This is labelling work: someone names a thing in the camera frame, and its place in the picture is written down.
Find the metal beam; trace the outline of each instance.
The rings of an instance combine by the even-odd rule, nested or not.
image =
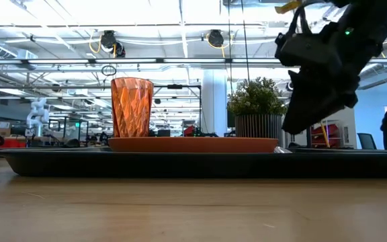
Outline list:
[[[201,36],[197,36],[197,37],[186,37],[186,40],[197,40],[198,38],[201,38]],[[267,37],[250,37],[250,38],[247,38],[247,41],[254,41],[254,40],[257,40],[257,41],[260,41],[260,40],[275,40],[275,38],[277,38],[277,36],[267,36]],[[7,41],[8,44],[11,44],[11,43],[16,43],[16,42],[21,42],[22,40],[26,41],[25,38],[19,38],[19,37],[8,37],[8,38],[0,38],[0,41],[4,42],[4,41]],[[39,41],[46,41],[46,40],[54,40],[53,38],[49,38],[49,37],[38,37],[38,36],[34,36],[34,40],[37,40],[38,42]],[[67,42],[70,42],[70,41],[81,41],[81,40],[85,40],[84,38],[78,38],[78,37],[66,37],[64,38],[64,40],[66,40]],[[127,40],[127,41],[139,41],[139,40],[142,40],[142,41],[168,41],[168,42],[171,42],[171,41],[180,41],[180,38],[174,38],[174,37],[171,37],[171,38],[139,38],[139,37],[116,37],[116,40]],[[232,45],[234,45],[234,42],[237,40],[237,37],[234,36],[232,37]]]
[[[180,85],[182,88],[199,88],[201,85]],[[45,89],[103,89],[103,88],[112,88],[111,86],[33,86],[33,87],[0,87],[0,89],[18,89],[18,90],[45,90]],[[168,85],[155,85],[154,88],[168,88]]]
[[[92,64],[246,64],[245,58],[104,58],[104,59],[30,59],[13,60],[0,59],[0,65],[92,65]],[[387,64],[387,58],[374,58],[369,63]],[[280,61],[276,58],[250,58],[249,64],[278,64]]]
[[[44,96],[45,98],[47,99],[63,99],[63,100],[86,100],[86,99],[102,99],[102,100],[111,100],[112,97],[111,96],[101,96],[101,97],[84,97],[84,96],[81,96],[81,97],[73,97],[73,96],[66,96],[66,97],[47,97],[47,96]],[[0,100],[17,100],[17,99],[35,99],[37,98],[37,96],[0,96]],[[173,95],[173,96],[156,96],[156,97],[153,97],[153,99],[162,99],[162,100],[166,100],[166,99],[171,99],[171,100],[181,100],[181,99],[184,99],[184,100],[192,100],[192,99],[199,99],[198,96],[188,96],[188,95],[185,95],[185,96],[177,96],[177,95]]]
[[[243,28],[243,23],[231,23],[231,26]],[[212,29],[218,27],[227,27],[228,24],[185,24],[185,27],[204,27],[204,29]],[[174,28],[180,27],[179,24],[104,24],[104,25],[48,25],[50,29],[65,29],[72,28],[74,30],[108,30],[109,28]],[[264,28],[263,24],[260,23],[246,23],[246,27],[261,27]],[[40,25],[0,25],[0,30],[4,29],[32,29],[32,28],[42,28]]]

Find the wall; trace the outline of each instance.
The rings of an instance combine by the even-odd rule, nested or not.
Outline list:
[[[383,75],[373,77],[368,82],[378,81],[383,77]],[[355,106],[356,131],[372,134],[377,149],[383,149],[383,134],[380,126],[385,113],[384,108],[387,106],[387,84],[359,90],[356,94],[359,100]]]

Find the ceiling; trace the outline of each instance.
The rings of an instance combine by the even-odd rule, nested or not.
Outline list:
[[[275,6],[285,1],[245,0],[244,9],[239,1],[228,7],[220,0],[0,0],[0,45],[28,50],[37,58],[111,58],[110,53],[98,49],[99,36],[104,30],[114,30],[116,38],[126,50],[126,58],[273,58],[274,39],[286,32],[292,13],[277,14]],[[318,32],[326,22],[324,13],[329,4],[316,4],[306,8],[313,32]],[[328,18],[338,20],[342,12],[333,11]],[[206,40],[210,30],[220,30],[227,46],[210,47]],[[34,70],[15,65],[0,65],[0,85],[93,87],[102,85],[106,76],[101,74],[104,65],[36,65]],[[117,64],[117,73],[107,77],[138,77],[150,79],[155,85],[201,85],[205,69],[227,69],[232,81],[247,78],[245,65],[230,67],[219,65],[187,64]],[[286,68],[281,65],[252,65],[251,77],[266,76],[280,85],[289,81]],[[64,89],[26,90],[28,96],[73,96]],[[192,90],[162,89],[158,95],[188,96],[189,99],[163,99],[160,106],[186,107],[198,105]],[[110,96],[110,91],[89,89],[85,97]],[[0,91],[0,97],[18,96]],[[50,103],[72,106],[77,111],[92,107],[83,100],[49,100]],[[96,111],[110,111],[99,107]],[[184,112],[184,118],[198,119],[198,113]],[[109,119],[100,114],[99,118]]]

